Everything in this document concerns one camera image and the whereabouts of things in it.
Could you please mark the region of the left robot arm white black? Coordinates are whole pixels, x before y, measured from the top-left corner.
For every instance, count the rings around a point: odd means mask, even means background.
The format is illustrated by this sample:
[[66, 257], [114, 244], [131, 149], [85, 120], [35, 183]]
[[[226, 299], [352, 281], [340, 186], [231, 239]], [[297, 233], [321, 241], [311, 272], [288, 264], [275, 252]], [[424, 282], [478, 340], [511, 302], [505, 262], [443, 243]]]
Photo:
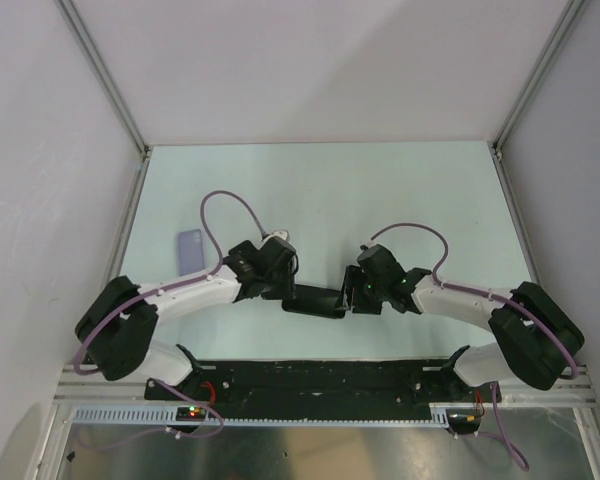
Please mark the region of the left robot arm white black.
[[244, 241], [218, 267], [170, 283], [137, 285], [119, 276], [106, 285], [75, 327], [81, 343], [77, 362], [89, 356], [95, 373], [118, 381], [138, 373], [167, 384], [181, 399], [201, 389], [197, 361], [183, 346], [155, 339], [166, 321], [218, 305], [252, 298], [287, 300], [295, 295], [297, 252], [285, 230], [266, 235], [260, 246]]

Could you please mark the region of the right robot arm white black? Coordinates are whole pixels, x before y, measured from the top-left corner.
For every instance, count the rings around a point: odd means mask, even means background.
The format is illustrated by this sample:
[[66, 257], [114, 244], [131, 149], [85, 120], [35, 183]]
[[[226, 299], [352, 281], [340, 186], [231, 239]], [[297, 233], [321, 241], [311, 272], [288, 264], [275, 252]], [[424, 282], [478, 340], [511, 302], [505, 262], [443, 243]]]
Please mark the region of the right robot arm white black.
[[442, 376], [444, 393], [466, 400], [479, 386], [517, 378], [541, 391], [576, 372], [584, 336], [537, 284], [483, 290], [445, 281], [423, 269], [404, 269], [384, 246], [366, 248], [345, 270], [337, 307], [378, 315], [384, 305], [415, 315], [449, 317], [489, 331], [493, 343], [457, 350]]

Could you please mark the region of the black phone case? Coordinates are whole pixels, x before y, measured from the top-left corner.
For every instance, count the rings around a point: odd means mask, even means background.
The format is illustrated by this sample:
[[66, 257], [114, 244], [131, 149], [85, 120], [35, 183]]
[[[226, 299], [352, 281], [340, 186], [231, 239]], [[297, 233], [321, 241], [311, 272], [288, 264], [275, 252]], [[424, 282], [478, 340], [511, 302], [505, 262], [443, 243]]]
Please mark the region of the black phone case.
[[289, 313], [327, 319], [342, 319], [345, 310], [340, 302], [340, 291], [336, 289], [298, 284], [295, 296], [283, 300], [282, 309]]

